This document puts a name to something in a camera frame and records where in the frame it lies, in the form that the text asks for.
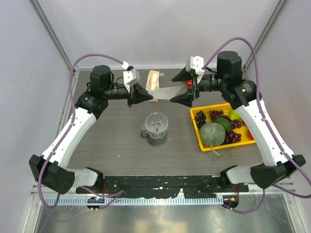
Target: white wall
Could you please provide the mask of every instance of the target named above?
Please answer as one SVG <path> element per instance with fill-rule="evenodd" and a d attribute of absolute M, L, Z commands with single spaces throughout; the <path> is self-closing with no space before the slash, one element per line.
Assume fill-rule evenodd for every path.
<path fill-rule="evenodd" d="M 311 176 L 311 1 L 291 0 L 258 53 L 261 93 L 284 140 L 303 154 L 303 169 Z M 255 79 L 254 67 L 251 68 Z M 300 174 L 293 176 L 297 193 L 311 188 Z M 299 200 L 305 222 L 311 200 Z"/>
<path fill-rule="evenodd" d="M 55 136 L 69 71 L 27 0 L 2 1 L 0 18 L 0 226 L 20 233 L 28 160 Z"/>
<path fill-rule="evenodd" d="M 255 44 L 278 1 L 39 2 L 48 12 L 51 24 L 56 26 L 62 44 L 69 45 L 75 59 L 100 52 L 137 67 L 183 67 L 189 56 L 208 59 L 222 43 L 235 36 L 243 36 Z M 250 54 L 241 42 L 227 48 L 237 51 L 244 59 Z M 80 67 L 92 68 L 102 63 L 118 66 L 103 58 L 88 58 Z"/>

